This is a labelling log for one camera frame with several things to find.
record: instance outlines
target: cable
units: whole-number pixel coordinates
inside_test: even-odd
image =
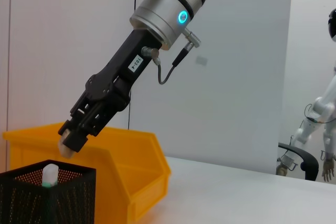
[[[328,123],[332,123],[333,121],[336,121],[336,118],[334,118],[333,120],[331,120],[331,121],[329,121],[329,122],[321,123],[321,122],[315,120],[314,118],[310,118],[310,117],[306,116],[306,110],[307,110],[308,106],[310,106],[309,109],[308,109],[308,111],[309,111],[310,108],[312,107],[312,104],[311,104],[311,103],[308,104],[308,105],[306,106],[306,108],[305,108],[305,117],[306,117],[309,121],[311,121],[311,122],[313,122],[313,123],[320,123],[320,124],[328,124]]]
[[[137,0],[134,0],[134,11],[137,9]],[[132,90],[130,91],[130,104],[128,106],[128,124],[127,128],[130,129],[130,121],[131,121],[131,98],[132,98]]]
[[[174,71],[174,69],[175,69],[175,67],[172,66],[169,73],[167,74],[166,79],[164,79],[164,81],[162,81],[161,80],[161,65],[158,65],[157,66],[157,75],[158,75],[159,84],[164,85],[168,81],[168,79],[169,79],[170,75],[172,74],[172,72]]]

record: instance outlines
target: orange plastic bin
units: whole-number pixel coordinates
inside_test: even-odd
[[[57,147],[61,125],[5,132],[10,168],[53,159],[97,169],[96,224],[135,223],[167,194],[171,171],[154,134],[106,127],[65,159]]]

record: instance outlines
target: white table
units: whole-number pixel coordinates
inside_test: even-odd
[[[335,223],[336,186],[167,158],[167,197],[140,224]]]

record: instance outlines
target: black chair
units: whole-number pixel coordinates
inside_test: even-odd
[[[317,175],[319,173],[319,162],[313,155],[294,146],[290,146],[288,144],[279,143],[278,146],[279,148],[286,149],[290,152],[298,154],[303,159],[303,162],[301,163],[300,167],[301,170],[306,172],[305,180],[311,180],[311,181],[316,180]]]

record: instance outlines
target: robot wrist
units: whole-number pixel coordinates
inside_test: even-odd
[[[326,160],[332,160],[334,158],[334,153],[326,152]]]
[[[294,163],[294,159],[290,158],[289,156],[287,155],[284,155],[282,158],[281,158],[281,165],[285,168],[289,168],[292,166],[292,164]]]

